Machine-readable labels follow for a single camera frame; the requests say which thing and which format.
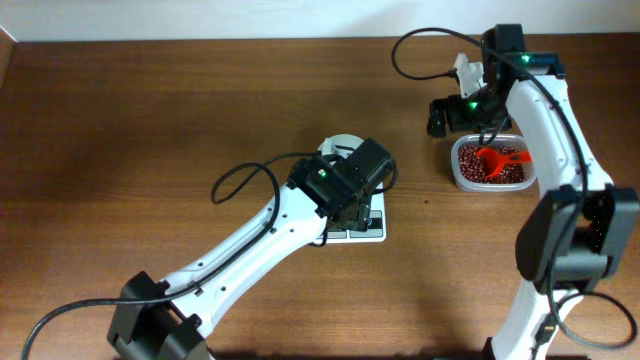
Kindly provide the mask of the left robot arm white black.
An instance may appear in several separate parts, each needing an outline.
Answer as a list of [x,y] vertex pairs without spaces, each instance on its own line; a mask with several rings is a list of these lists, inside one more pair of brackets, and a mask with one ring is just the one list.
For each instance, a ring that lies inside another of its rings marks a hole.
[[371,138],[355,148],[326,139],[215,249],[160,281],[146,272],[131,278],[108,342],[123,359],[212,358],[207,337],[246,291],[298,249],[326,245],[329,229],[366,230],[373,198],[397,174],[390,152]]

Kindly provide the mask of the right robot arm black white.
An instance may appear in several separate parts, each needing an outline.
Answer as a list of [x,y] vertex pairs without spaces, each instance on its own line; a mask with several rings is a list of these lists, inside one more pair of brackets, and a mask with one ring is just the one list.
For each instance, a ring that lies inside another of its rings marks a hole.
[[481,62],[458,56],[449,74],[460,92],[431,103],[427,132],[441,138],[471,130],[481,139],[517,124],[541,197],[516,239],[519,290],[482,358],[543,359],[558,332],[599,349],[629,346],[638,335],[635,322],[627,339],[602,343],[572,332],[564,320],[617,272],[639,216],[637,193],[616,187],[594,158],[555,53],[527,51],[519,24],[497,25],[475,44]]

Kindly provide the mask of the orange measuring scoop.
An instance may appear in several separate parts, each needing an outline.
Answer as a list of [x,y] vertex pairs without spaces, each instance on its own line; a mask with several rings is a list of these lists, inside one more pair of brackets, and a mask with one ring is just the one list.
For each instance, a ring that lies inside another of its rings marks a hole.
[[528,151],[502,155],[497,150],[488,147],[479,150],[476,153],[476,156],[483,159],[485,162],[487,179],[499,176],[505,165],[530,163],[532,161],[531,155]]

